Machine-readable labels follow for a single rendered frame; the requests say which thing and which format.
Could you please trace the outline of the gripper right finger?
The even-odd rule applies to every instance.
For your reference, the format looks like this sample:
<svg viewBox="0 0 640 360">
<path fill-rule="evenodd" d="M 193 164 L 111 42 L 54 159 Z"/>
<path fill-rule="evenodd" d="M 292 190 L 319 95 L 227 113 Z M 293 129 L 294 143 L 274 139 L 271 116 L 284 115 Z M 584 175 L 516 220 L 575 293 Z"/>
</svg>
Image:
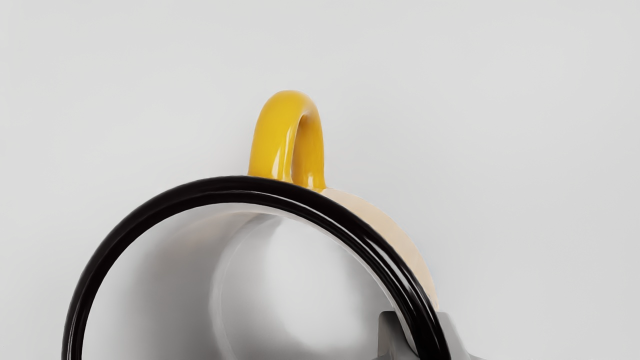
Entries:
<svg viewBox="0 0 640 360">
<path fill-rule="evenodd" d="M 439 325 L 442 328 L 451 360 L 486 360 L 485 358 L 475 356 L 467 351 L 454 321 L 448 313 L 437 312 L 436 315 L 438 317 Z"/>
</svg>

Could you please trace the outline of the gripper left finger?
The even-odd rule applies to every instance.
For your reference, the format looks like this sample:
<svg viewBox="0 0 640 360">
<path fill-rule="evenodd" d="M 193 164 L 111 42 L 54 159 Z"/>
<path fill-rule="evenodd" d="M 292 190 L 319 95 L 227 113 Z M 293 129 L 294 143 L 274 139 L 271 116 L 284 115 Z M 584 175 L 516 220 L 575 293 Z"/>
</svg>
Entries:
<svg viewBox="0 0 640 360">
<path fill-rule="evenodd" d="M 394 311 L 384 311 L 378 316 L 375 360 L 420 360 L 409 346 L 402 324 Z"/>
</svg>

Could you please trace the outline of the cream mug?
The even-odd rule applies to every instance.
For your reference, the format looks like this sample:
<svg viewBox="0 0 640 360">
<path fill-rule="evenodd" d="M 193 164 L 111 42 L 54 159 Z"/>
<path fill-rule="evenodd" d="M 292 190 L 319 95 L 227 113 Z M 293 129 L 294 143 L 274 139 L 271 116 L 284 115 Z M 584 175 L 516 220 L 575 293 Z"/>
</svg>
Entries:
<svg viewBox="0 0 640 360">
<path fill-rule="evenodd" d="M 260 111 L 247 175 L 186 183 L 122 219 L 69 305 L 61 360 L 375 360 L 395 312 L 420 360 L 451 360 L 416 244 L 327 187 L 313 101 Z"/>
</svg>

